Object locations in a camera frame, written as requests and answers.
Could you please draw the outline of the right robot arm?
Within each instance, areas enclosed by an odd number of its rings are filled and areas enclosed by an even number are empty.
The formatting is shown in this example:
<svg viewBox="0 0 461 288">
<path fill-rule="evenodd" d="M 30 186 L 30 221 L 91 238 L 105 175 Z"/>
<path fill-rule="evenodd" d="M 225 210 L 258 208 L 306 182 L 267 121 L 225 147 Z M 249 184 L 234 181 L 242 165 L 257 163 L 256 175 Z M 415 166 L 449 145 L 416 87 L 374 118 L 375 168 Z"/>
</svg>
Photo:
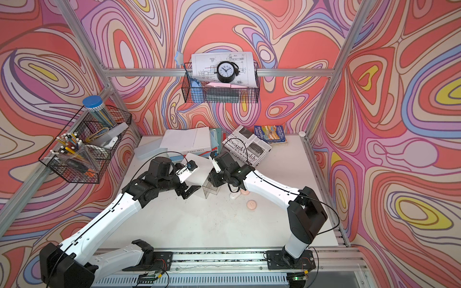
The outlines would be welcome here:
<svg viewBox="0 0 461 288">
<path fill-rule="evenodd" d="M 256 193 L 286 210 L 291 235 L 281 251 L 267 252 L 268 264 L 275 264 L 277 269 L 296 269 L 307 247 L 328 220 L 324 204 L 314 190 L 310 187 L 299 190 L 285 186 L 248 164 L 241 166 L 227 152 L 213 152 L 209 159 L 213 168 L 208 181 L 214 187 L 226 184 L 238 191 Z"/>
</svg>

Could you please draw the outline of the clear plastic drawer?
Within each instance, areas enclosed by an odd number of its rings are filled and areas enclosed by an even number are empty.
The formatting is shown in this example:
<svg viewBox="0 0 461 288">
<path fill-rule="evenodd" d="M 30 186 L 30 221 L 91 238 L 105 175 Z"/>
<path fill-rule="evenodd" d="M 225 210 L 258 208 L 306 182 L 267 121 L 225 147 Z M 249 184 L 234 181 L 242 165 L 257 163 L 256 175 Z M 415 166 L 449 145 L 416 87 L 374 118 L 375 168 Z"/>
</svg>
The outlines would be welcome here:
<svg viewBox="0 0 461 288">
<path fill-rule="evenodd" d="M 206 180 L 202 186 L 204 192 L 204 198 L 207 199 L 210 195 L 217 196 L 219 194 L 220 188 L 213 186 L 213 184 Z"/>
</svg>

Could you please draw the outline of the white drawer cabinet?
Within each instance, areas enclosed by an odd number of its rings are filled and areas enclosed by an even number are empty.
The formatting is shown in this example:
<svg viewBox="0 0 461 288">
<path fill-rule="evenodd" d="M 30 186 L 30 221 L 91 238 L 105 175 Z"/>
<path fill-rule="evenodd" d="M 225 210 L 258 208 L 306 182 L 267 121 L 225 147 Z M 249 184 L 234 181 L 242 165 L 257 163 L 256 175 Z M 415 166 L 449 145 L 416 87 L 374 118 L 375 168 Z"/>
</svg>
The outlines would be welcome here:
<svg viewBox="0 0 461 288">
<path fill-rule="evenodd" d="M 194 161 L 198 167 L 196 170 L 194 170 L 192 175 L 186 179 L 186 181 L 195 185 L 202 185 L 213 169 L 211 160 L 191 153 L 188 153 L 186 158 L 188 162 Z"/>
</svg>

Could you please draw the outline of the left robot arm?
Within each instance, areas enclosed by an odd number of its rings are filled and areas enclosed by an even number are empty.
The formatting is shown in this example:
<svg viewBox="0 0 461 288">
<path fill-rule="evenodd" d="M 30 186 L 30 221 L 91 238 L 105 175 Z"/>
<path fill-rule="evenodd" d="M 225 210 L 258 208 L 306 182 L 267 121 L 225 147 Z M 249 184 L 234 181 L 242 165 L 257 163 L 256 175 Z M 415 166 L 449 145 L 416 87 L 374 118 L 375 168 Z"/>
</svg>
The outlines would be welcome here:
<svg viewBox="0 0 461 288">
<path fill-rule="evenodd" d="M 175 191 L 183 199 L 198 186 L 187 186 L 186 179 L 198 170 L 193 160 L 173 163 L 157 156 L 147 171 L 133 178 L 116 199 L 98 216 L 60 244 L 47 244 L 39 254 L 42 282 L 48 288 L 89 288 L 94 282 L 128 269 L 152 270 L 157 264 L 154 249 L 143 240 L 125 248 L 97 256 L 95 252 L 124 222 L 145 208 L 162 192 Z"/>
</svg>

